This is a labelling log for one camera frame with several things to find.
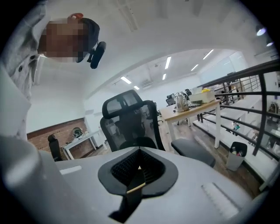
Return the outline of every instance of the electric kettle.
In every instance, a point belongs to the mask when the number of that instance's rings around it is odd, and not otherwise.
[[[187,99],[182,92],[178,92],[175,94],[175,102],[178,112],[183,112],[189,109]]]

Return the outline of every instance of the wooden floor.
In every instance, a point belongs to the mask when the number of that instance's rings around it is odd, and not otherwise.
[[[174,150],[171,147],[170,134],[166,133],[165,126],[163,125],[163,123],[159,122],[159,124],[161,140],[165,150],[167,152],[174,153]],[[218,149],[215,149],[215,140],[213,138],[211,138],[195,126],[189,127],[186,120],[180,121],[180,125],[177,125],[176,123],[174,123],[173,125],[176,138],[186,138],[189,140],[196,141],[215,157],[216,164],[214,166],[214,169],[216,171],[240,185],[252,198],[255,198],[260,193],[260,183],[243,165],[241,165],[237,171],[231,171],[226,169],[225,165],[228,157],[228,151],[221,145]],[[107,148],[108,149],[105,150],[104,147],[101,147],[100,149],[97,149],[96,151],[91,153],[89,157],[110,153],[111,150],[108,144]]]

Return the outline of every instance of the metal railing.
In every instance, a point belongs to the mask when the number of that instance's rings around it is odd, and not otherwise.
[[[215,94],[215,97],[222,97],[221,102],[220,102],[220,107],[221,109],[228,108],[228,109],[236,109],[236,110],[242,110],[242,111],[247,111],[247,112],[253,112],[253,113],[258,113],[261,114],[261,121],[260,121],[260,127],[257,127],[255,125],[236,120],[230,117],[222,116],[221,118],[230,120],[239,124],[242,124],[244,126],[247,126],[249,128],[252,128],[254,130],[257,130],[259,132],[256,141],[249,138],[248,136],[233,130],[230,127],[226,127],[224,125],[221,125],[221,127],[225,128],[227,131],[230,131],[234,133],[235,135],[238,135],[248,142],[250,142],[252,145],[255,145],[253,155],[256,156],[258,150],[260,149],[261,151],[265,152],[267,155],[271,156],[272,158],[276,159],[279,161],[279,156],[273,153],[272,151],[266,149],[266,146],[261,145],[261,141],[263,138],[263,135],[266,134],[269,137],[274,138],[276,141],[280,142],[280,136],[273,134],[272,132],[268,132],[265,130],[265,125],[266,125],[266,118],[272,117],[272,118],[277,118],[280,119],[280,115],[277,113],[271,113],[267,111],[267,96],[273,95],[273,96],[280,96],[280,92],[277,91],[267,91],[266,89],[266,83],[265,83],[265,78],[264,74],[269,73],[269,72],[275,72],[275,71],[280,71],[280,60],[273,60],[269,61],[230,75],[227,75],[225,77],[213,80],[211,82],[205,83],[203,85],[200,85],[199,87],[212,87],[217,84],[222,84],[223,87],[217,88],[214,91],[220,91],[223,90],[223,93],[217,93]],[[236,87],[235,89],[230,90],[230,86],[239,84],[240,86]],[[233,106],[232,104],[235,103],[235,101],[244,99],[247,95],[261,95],[261,108],[262,110],[256,110],[252,108],[241,108],[241,107],[236,107]],[[207,120],[211,123],[216,123],[213,120],[208,119],[205,117],[206,114],[209,115],[214,115],[212,113],[214,110],[209,111],[204,113],[203,119]]]

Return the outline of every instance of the black mesh office chair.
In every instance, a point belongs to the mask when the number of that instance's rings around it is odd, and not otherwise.
[[[176,103],[174,100],[174,94],[168,95],[166,98],[167,99],[165,101],[167,102],[168,106],[174,105]]]
[[[62,161],[61,155],[60,155],[60,145],[58,143],[58,140],[54,136],[54,134],[49,135],[48,137],[49,141],[49,148],[52,153],[52,157],[54,161]]]
[[[112,151],[132,146],[164,150],[155,103],[142,101],[134,90],[104,102],[100,126]]]

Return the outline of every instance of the small desk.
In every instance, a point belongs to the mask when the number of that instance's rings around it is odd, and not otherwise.
[[[172,123],[179,120],[188,118],[189,126],[191,124],[190,117],[198,115],[203,112],[207,112],[216,109],[216,138],[215,138],[215,148],[219,147],[220,142],[220,129],[221,129],[221,113],[220,113],[220,100],[213,100],[209,103],[203,103],[199,107],[190,108],[190,110],[184,112],[173,112],[175,105],[168,106],[160,110],[162,119],[167,123],[168,129],[171,135],[171,140],[175,140],[175,134]]]
[[[70,149],[73,148],[74,146],[76,146],[76,145],[82,143],[83,141],[85,141],[85,140],[87,140],[87,139],[90,140],[90,142],[91,142],[93,148],[96,150],[96,147],[95,147],[95,145],[93,144],[93,142],[92,142],[92,140],[91,140],[91,137],[93,137],[93,135],[96,134],[96,133],[98,133],[98,132],[100,132],[100,131],[88,133],[88,134],[86,134],[85,136],[83,136],[81,139],[79,139],[78,141],[71,142],[71,143],[67,144],[67,145],[64,146],[64,147],[61,147],[62,150],[63,150],[63,153],[64,153],[65,156],[66,156],[66,158],[67,158],[68,160],[74,159],[73,155],[72,155],[71,152],[70,152]]]

